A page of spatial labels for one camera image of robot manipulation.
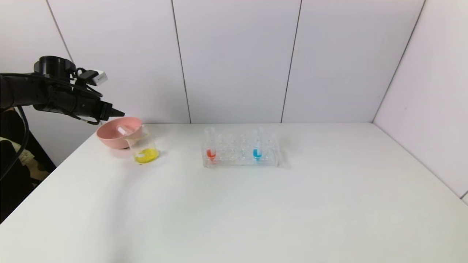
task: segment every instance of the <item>pink bowl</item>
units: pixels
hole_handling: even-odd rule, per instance
[[[124,136],[117,130],[119,125],[137,131],[143,125],[143,122],[137,117],[122,117],[106,122],[97,129],[96,135],[101,142],[112,149],[124,149],[128,147],[128,142]]]

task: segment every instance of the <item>glass beaker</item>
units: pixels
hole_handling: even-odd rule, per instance
[[[145,126],[141,126],[134,133],[125,136],[137,163],[147,163],[155,160],[159,152],[154,144],[154,138]]]

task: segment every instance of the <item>test tube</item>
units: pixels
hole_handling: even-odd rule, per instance
[[[259,160],[262,157],[263,152],[263,128],[258,128],[254,130],[254,152],[253,156],[255,159]]]
[[[216,143],[214,137],[214,128],[206,127],[205,128],[205,143],[206,143],[206,156],[210,160],[214,160],[216,157]]]

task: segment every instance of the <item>yellow liquid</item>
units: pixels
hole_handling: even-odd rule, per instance
[[[158,158],[158,156],[159,156],[158,150],[156,150],[154,148],[148,148],[148,149],[145,149],[145,150],[139,152],[135,156],[135,161],[139,162],[139,163],[147,163],[147,162],[151,162],[154,159]]]

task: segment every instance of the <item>panel seam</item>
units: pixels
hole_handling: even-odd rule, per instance
[[[302,8],[302,0],[300,0],[299,4],[299,13],[297,15],[297,23],[296,23],[296,33],[294,34],[294,42],[292,44],[292,53],[291,53],[291,62],[289,63],[289,72],[288,72],[288,79],[286,81],[286,91],[285,91],[285,100],[283,101],[283,110],[281,111],[281,120],[280,123],[283,123],[283,115],[285,114],[285,106],[286,106],[286,96],[288,94],[288,85],[289,85],[289,77],[291,76],[291,67],[293,65],[293,57],[294,57],[294,48],[296,46],[296,38],[297,38],[297,29],[299,27],[299,18],[300,18],[300,10]]]
[[[372,119],[372,122],[371,122],[371,123],[374,123],[375,118],[377,117],[377,114],[379,113],[379,110],[380,110],[380,108],[382,107],[383,101],[385,100],[385,96],[387,96],[388,90],[390,89],[390,86],[392,85],[392,82],[393,82],[393,79],[395,78],[396,72],[398,71],[398,68],[400,67],[400,64],[401,64],[401,62],[402,62],[402,60],[403,60],[403,57],[404,57],[404,55],[405,55],[405,53],[406,53],[406,49],[408,48],[408,45],[410,44],[411,38],[413,37],[414,30],[416,29],[417,23],[419,22],[419,18],[421,17],[421,14],[422,14],[422,12],[423,12],[423,8],[424,8],[424,5],[425,5],[425,4],[426,4],[426,0],[424,0],[423,4],[422,4],[422,6],[421,6],[421,10],[419,11],[419,14],[418,14],[418,16],[417,16],[416,23],[414,23],[413,30],[411,31],[411,34],[409,35],[409,38],[408,38],[408,42],[406,43],[405,49],[403,50],[402,57],[400,58],[400,61],[398,61],[398,65],[396,65],[396,69],[395,69],[395,72],[393,72],[392,79],[390,80],[390,83],[388,84],[388,87],[387,87],[387,89],[385,90],[385,93],[384,93],[384,95],[383,95],[383,98],[382,98],[382,100],[380,101],[379,107],[377,108],[377,111],[375,112],[374,118]]]
[[[189,96],[187,95],[187,85],[185,84],[185,73],[183,72],[182,53],[180,52],[179,32],[177,31],[177,22],[176,22],[176,11],[174,10],[173,0],[171,0],[171,5],[172,5],[172,16],[174,18],[175,36],[177,38],[177,47],[179,48],[180,67],[182,69],[183,89],[185,90],[185,99],[187,100],[187,110],[189,112],[189,121],[190,123],[192,123],[192,118],[190,116]]]
[[[73,61],[72,55],[70,54],[70,51],[68,50],[68,46],[66,45],[65,39],[63,38],[63,35],[62,35],[62,32],[60,31],[59,24],[57,23],[57,20],[55,19],[54,13],[52,12],[52,8],[51,8],[51,5],[49,4],[49,0],[46,0],[45,2],[47,3],[47,6],[49,7],[49,11],[50,11],[50,13],[52,15],[52,19],[54,20],[55,27],[57,28],[58,34],[60,35],[60,38],[62,39],[62,43],[65,46],[65,50],[68,53],[68,56],[69,56],[70,60],[73,63],[75,63]]]

